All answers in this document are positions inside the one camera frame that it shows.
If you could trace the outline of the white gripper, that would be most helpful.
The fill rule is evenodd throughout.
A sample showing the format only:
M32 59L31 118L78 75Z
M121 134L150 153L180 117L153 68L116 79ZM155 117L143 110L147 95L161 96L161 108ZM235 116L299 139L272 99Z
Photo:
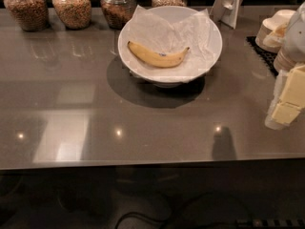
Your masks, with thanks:
M281 49L285 63L305 61L305 2L291 17ZM280 70L274 84L274 98L265 118L265 126L282 130L305 109L305 65L296 64L289 72Z

